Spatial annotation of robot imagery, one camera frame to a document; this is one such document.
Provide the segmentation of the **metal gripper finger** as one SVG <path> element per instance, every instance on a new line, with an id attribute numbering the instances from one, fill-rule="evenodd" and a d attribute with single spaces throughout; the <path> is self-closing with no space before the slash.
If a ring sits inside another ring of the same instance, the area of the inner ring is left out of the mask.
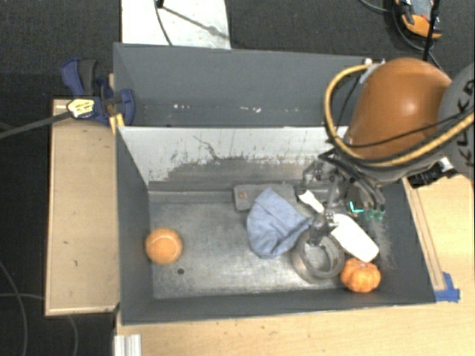
<path id="1" fill-rule="evenodd" d="M 308 244 L 310 246 L 317 246 L 322 237 L 322 228 L 324 227 L 323 217 L 314 217 L 311 226 L 309 227 Z"/>
<path id="2" fill-rule="evenodd" d="M 337 222 L 334 220 L 334 213 L 326 211 L 324 213 L 324 236 L 330 236 L 331 232 L 337 227 Z"/>

